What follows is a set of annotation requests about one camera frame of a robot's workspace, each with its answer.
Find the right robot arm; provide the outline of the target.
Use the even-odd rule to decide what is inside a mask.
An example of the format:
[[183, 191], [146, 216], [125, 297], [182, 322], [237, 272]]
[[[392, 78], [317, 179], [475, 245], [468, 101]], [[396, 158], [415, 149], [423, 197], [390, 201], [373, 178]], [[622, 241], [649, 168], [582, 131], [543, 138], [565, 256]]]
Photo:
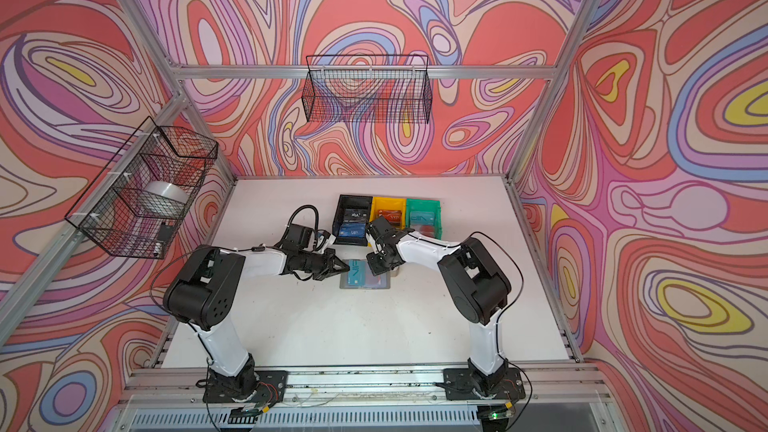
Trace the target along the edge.
[[500, 339], [500, 317], [512, 286], [499, 264], [475, 238], [448, 242], [410, 229], [366, 227], [372, 246], [366, 260], [380, 275], [413, 263], [440, 273], [449, 296], [470, 326], [469, 391], [479, 397], [497, 392], [508, 371]]

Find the teal VIP card from holder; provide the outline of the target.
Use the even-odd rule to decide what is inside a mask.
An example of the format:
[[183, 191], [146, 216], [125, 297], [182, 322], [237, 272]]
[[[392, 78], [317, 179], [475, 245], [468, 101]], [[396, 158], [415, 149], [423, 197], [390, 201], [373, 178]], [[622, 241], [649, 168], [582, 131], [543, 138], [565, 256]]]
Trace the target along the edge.
[[350, 288], [363, 288], [366, 284], [367, 262], [361, 259], [349, 261], [346, 284]]

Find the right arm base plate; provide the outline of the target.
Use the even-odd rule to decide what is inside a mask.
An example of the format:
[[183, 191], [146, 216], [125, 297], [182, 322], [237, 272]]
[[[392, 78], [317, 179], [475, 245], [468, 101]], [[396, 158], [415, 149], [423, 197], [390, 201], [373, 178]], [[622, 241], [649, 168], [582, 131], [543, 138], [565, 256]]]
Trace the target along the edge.
[[516, 403], [527, 396], [521, 370], [510, 366], [502, 366], [490, 375], [469, 366], [446, 368], [442, 381], [436, 385], [445, 391], [450, 401], [510, 400]]

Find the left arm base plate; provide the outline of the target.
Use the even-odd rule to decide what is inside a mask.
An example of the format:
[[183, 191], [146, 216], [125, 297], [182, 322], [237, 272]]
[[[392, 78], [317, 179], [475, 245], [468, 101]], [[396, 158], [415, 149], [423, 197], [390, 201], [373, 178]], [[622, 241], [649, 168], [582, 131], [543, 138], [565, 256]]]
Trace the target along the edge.
[[224, 376], [209, 370], [202, 386], [206, 404], [254, 403], [273, 406], [283, 401], [288, 372], [286, 370], [243, 371], [238, 376]]

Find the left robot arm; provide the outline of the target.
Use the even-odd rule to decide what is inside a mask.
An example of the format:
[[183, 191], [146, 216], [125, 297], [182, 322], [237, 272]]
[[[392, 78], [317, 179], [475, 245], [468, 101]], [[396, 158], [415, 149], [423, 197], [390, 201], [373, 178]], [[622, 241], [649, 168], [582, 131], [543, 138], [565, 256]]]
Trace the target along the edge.
[[204, 246], [192, 252], [164, 293], [162, 307], [191, 327], [207, 354], [204, 400], [247, 402], [263, 384], [229, 317], [243, 277], [322, 281], [349, 270], [332, 248], [319, 253], [264, 245], [244, 250]]

